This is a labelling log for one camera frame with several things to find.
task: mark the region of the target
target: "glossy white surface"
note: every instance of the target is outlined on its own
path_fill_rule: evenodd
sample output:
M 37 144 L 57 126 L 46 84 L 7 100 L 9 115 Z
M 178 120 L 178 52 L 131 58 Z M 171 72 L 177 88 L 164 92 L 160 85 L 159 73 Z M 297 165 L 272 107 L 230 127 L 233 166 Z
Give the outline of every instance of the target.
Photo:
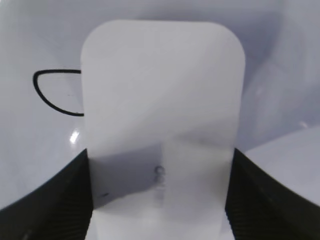
M 318 0 L 2 0 L 0 208 L 40 186 L 85 147 L 83 120 L 46 106 L 32 74 L 79 69 L 83 42 L 101 23 L 213 21 L 231 29 L 246 54 L 236 142 L 245 152 L 319 125 L 319 10 Z M 80 135 L 73 145 L 75 129 Z

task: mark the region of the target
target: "small black mark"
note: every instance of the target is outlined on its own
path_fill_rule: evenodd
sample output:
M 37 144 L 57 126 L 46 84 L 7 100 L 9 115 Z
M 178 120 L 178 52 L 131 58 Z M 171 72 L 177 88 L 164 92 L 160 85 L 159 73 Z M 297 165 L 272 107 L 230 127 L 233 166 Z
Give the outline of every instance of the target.
M 109 193 L 107 192 L 107 193 L 104 193 L 104 194 L 102 194 L 101 196 L 100 196 L 100 198 L 105 198 L 106 196 L 108 196 L 109 195 Z

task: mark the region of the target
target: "black rubber edge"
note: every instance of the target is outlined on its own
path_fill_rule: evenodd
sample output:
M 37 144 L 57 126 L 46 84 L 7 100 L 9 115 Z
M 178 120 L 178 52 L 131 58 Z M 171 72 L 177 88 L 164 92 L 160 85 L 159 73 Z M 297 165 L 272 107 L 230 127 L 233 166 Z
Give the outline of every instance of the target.
M 1 240 L 84 240 L 93 211 L 87 151 L 0 211 Z
M 320 239 L 320 207 L 281 185 L 237 149 L 225 210 L 236 240 Z

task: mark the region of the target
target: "black printed arc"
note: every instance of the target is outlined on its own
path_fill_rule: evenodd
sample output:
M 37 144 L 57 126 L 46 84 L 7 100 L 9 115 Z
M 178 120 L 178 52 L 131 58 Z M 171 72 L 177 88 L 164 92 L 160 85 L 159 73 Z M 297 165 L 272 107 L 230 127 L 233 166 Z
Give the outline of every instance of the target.
M 54 110 L 70 115 L 70 116 L 75 116 L 75 117 L 83 117 L 85 114 L 84 113 L 79 113 L 79 112 L 71 112 L 67 110 L 63 110 L 60 107 L 57 107 L 54 105 L 52 102 L 50 102 L 41 92 L 38 84 L 39 76 L 44 75 L 44 74 L 81 74 L 81 70 L 77 69 L 47 69 L 47 70 L 40 70 L 36 71 L 33 75 L 33 86 L 36 91 L 36 93 L 39 95 L 39 97 L 44 101 L 49 107 L 53 108 Z

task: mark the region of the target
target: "white background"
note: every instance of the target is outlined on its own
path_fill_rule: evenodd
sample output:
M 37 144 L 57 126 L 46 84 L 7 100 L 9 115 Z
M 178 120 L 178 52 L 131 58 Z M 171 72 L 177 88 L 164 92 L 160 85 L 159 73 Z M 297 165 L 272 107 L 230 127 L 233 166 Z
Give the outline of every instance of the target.
M 317 0 L 2 0 L 0 208 L 39 187 L 86 147 L 83 118 L 45 105 L 32 75 L 80 69 L 83 42 L 98 25 L 148 19 L 210 21 L 231 29 L 246 54 L 235 145 L 247 151 L 320 123 L 319 10 Z M 82 110 L 79 76 L 42 80 L 52 102 Z M 46 87 L 50 81 L 59 85 Z

